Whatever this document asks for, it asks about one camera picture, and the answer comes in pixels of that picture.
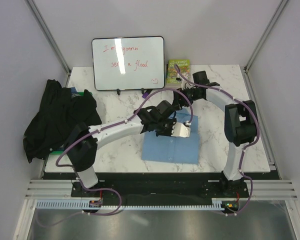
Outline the left aluminium frame post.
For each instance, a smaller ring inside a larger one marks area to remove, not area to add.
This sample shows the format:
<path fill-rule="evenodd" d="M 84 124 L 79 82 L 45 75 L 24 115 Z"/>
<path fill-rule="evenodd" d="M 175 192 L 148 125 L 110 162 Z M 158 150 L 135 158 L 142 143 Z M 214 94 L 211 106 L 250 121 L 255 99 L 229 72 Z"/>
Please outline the left aluminium frame post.
<path fill-rule="evenodd" d="M 41 29 L 43 35 L 45 36 L 48 44 L 50 45 L 53 53 L 55 54 L 56 58 L 58 59 L 62 69 L 65 71 L 67 76 L 71 75 L 71 69 L 66 62 L 55 38 L 53 37 L 46 21 L 44 20 L 38 6 L 36 5 L 34 0 L 25 0 L 25 3 L 27 4 L 29 10 L 33 14 L 34 19 L 36 20 L 39 28 Z"/>

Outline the small whiteboard with stand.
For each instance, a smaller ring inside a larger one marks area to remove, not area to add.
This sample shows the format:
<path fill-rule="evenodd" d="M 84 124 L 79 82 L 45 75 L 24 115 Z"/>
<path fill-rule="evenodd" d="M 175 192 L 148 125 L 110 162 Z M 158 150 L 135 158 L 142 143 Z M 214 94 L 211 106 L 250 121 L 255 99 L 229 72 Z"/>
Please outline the small whiteboard with stand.
<path fill-rule="evenodd" d="M 153 90 L 165 86 L 162 36 L 95 38 L 91 49 L 97 91 Z"/>

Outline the right aluminium frame post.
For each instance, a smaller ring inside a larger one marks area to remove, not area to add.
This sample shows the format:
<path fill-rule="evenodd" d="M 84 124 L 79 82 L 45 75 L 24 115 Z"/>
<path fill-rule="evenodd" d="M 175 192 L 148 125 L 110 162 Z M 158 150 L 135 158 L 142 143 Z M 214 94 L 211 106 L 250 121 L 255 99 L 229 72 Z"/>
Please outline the right aluminium frame post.
<path fill-rule="evenodd" d="M 282 13 L 284 12 L 285 8 L 287 7 L 289 0 L 281 0 L 276 7 L 271 19 L 269 20 L 265 30 L 263 31 L 260 39 L 258 40 L 251 56 L 249 57 L 246 65 L 243 67 L 244 72 L 247 74 L 252 67 L 253 63 L 255 62 L 259 52 L 261 51 L 262 47 L 266 43 L 267 39 L 270 37 L 273 29 L 275 28 L 277 22 L 279 21 Z"/>

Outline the light blue long sleeve shirt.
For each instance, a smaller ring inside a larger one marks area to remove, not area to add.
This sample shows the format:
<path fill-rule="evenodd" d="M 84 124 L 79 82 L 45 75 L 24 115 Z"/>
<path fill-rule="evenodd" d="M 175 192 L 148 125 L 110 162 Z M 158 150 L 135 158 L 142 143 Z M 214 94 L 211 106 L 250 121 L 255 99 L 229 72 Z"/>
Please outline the light blue long sleeve shirt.
<path fill-rule="evenodd" d="M 154 131 L 144 134 L 141 159 L 143 161 L 198 164 L 200 135 L 198 116 L 194 116 L 189 137 L 156 136 Z"/>

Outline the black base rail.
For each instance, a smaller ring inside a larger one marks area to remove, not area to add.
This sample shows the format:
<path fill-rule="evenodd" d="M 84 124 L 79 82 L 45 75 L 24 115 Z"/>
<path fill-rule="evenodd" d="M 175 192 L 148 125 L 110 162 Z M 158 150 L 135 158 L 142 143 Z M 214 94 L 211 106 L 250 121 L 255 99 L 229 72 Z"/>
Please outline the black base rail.
<path fill-rule="evenodd" d="M 45 173 L 44 180 L 70 180 L 72 197 L 100 197 L 102 203 L 190 205 L 211 204 L 213 198 L 249 196 L 243 179 L 228 183 L 221 173 L 98 173 L 92 191 L 76 182 L 74 173 Z"/>

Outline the aluminium frame post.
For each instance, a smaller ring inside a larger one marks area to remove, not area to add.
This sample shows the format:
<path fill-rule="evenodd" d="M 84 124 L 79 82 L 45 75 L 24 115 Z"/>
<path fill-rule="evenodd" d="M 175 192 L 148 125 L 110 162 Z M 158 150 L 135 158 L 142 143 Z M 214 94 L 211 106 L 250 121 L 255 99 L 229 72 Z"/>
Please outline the aluminium frame post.
<path fill-rule="evenodd" d="M 244 72 L 247 74 L 252 67 L 253 63 L 255 62 L 259 52 L 261 51 L 262 47 L 266 43 L 267 39 L 270 37 L 273 29 L 275 28 L 277 22 L 279 21 L 282 13 L 284 12 L 285 8 L 287 7 L 289 0 L 281 0 L 276 7 L 271 19 L 269 20 L 265 30 L 263 31 L 260 39 L 258 40 L 251 56 L 249 57 L 246 65 L 243 67 Z"/>
<path fill-rule="evenodd" d="M 46 21 L 44 20 L 38 6 L 36 5 L 34 0 L 25 0 L 25 3 L 27 4 L 29 10 L 33 14 L 34 19 L 36 20 L 39 28 L 41 29 L 43 35 L 45 36 L 48 44 L 50 45 L 53 53 L 55 54 L 56 58 L 58 59 L 62 69 L 65 71 L 67 76 L 71 75 L 71 69 L 66 62 L 55 38 L 53 37 Z"/>

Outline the green plastic bin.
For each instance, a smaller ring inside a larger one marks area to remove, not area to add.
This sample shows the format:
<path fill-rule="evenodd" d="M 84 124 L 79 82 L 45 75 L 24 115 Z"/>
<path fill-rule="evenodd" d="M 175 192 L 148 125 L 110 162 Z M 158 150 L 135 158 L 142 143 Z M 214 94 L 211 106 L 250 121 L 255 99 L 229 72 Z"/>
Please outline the green plastic bin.
<path fill-rule="evenodd" d="M 78 92 L 75 90 L 74 87 L 71 88 L 71 98 L 75 98 L 75 97 L 82 97 L 84 95 L 84 92 Z M 53 150 L 50 152 L 50 155 L 60 155 L 64 152 L 64 145 L 61 145 L 59 148 L 57 148 L 56 150 Z"/>

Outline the black long sleeve shirt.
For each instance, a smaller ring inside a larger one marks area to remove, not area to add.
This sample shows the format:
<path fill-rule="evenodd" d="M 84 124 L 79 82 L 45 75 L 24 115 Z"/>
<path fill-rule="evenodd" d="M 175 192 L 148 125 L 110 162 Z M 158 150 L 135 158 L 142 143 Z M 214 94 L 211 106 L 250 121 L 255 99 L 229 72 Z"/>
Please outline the black long sleeve shirt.
<path fill-rule="evenodd" d="M 72 90 L 48 79 L 39 111 L 24 132 L 23 149 L 27 161 L 43 159 L 64 145 L 76 125 L 100 125 L 97 102 L 85 89 L 83 96 L 71 98 Z"/>

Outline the purple marker pen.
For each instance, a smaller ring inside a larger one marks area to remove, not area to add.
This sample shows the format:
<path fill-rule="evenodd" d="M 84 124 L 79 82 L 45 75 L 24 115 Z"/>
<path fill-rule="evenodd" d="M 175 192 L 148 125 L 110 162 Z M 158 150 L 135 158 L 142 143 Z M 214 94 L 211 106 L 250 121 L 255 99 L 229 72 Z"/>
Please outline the purple marker pen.
<path fill-rule="evenodd" d="M 146 91 L 146 92 L 142 95 L 142 98 L 143 98 L 143 99 L 146 99 L 146 98 L 149 96 L 150 93 L 151 93 L 150 91 Z"/>

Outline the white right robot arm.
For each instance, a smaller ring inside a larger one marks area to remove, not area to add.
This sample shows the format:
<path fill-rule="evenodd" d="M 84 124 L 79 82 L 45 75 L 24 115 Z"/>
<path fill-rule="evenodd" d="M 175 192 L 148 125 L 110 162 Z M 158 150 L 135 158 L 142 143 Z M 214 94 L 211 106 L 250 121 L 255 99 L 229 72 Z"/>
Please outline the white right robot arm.
<path fill-rule="evenodd" d="M 248 147 L 255 145 L 260 138 L 260 126 L 253 100 L 240 100 L 225 91 L 217 82 L 210 82 L 205 71 L 193 75 L 194 82 L 181 76 L 190 87 L 179 88 L 173 93 L 172 105 L 180 110 L 191 107 L 194 101 L 206 100 L 224 112 L 224 134 L 229 142 L 227 161 L 222 171 L 223 178 L 219 191 L 225 197 L 237 191 L 235 181 L 245 175 L 243 159 Z"/>

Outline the green treehouse book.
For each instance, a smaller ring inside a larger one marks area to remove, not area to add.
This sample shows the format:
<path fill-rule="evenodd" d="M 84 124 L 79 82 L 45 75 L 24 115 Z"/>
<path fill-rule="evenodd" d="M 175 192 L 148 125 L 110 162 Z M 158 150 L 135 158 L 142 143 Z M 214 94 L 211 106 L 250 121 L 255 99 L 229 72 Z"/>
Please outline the green treehouse book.
<path fill-rule="evenodd" d="M 190 78 L 190 60 L 189 59 L 170 59 L 167 63 L 165 87 L 178 89 L 177 78 L 183 79 L 175 68 L 178 65 L 179 71 L 187 79 Z"/>

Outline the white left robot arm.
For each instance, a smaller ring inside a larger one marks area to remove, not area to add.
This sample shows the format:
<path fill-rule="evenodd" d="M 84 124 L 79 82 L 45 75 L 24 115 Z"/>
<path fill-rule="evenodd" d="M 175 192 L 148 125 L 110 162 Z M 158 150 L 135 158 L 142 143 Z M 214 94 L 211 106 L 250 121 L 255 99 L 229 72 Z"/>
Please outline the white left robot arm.
<path fill-rule="evenodd" d="M 156 132 L 156 135 L 171 136 L 176 123 L 176 110 L 168 101 L 163 100 L 157 106 L 148 106 L 135 110 L 132 116 L 116 122 L 91 125 L 80 123 L 73 129 L 64 143 L 64 152 L 72 168 L 81 181 L 82 191 L 89 197 L 100 191 L 98 177 L 93 164 L 97 150 L 124 137 Z"/>

